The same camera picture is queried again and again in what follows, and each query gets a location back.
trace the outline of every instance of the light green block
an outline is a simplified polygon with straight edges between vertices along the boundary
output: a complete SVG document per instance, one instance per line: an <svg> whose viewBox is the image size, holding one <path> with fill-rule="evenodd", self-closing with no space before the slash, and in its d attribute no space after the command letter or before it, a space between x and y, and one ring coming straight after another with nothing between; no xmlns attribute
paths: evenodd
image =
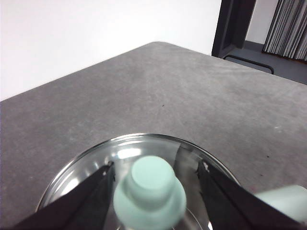
<svg viewBox="0 0 307 230"><path fill-rule="evenodd" d="M156 156L138 159L113 198L118 219L134 230L168 230L183 217L186 204L172 167Z"/></svg>

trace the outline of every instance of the gray table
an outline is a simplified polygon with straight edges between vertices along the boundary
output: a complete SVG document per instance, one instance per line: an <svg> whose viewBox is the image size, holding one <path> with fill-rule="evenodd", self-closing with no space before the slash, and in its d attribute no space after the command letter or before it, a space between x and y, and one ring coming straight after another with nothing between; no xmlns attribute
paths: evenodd
<svg viewBox="0 0 307 230"><path fill-rule="evenodd" d="M203 147L253 193L307 187L306 85L155 42L1 103L2 225L71 158L137 132Z"/></svg>

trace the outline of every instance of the gray curtain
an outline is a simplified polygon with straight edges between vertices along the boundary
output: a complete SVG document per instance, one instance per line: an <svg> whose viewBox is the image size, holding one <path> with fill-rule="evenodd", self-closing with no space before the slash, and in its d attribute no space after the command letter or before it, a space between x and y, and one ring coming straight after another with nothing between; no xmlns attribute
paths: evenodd
<svg viewBox="0 0 307 230"><path fill-rule="evenodd" d="M279 0L263 51L307 61L307 0Z"/></svg>

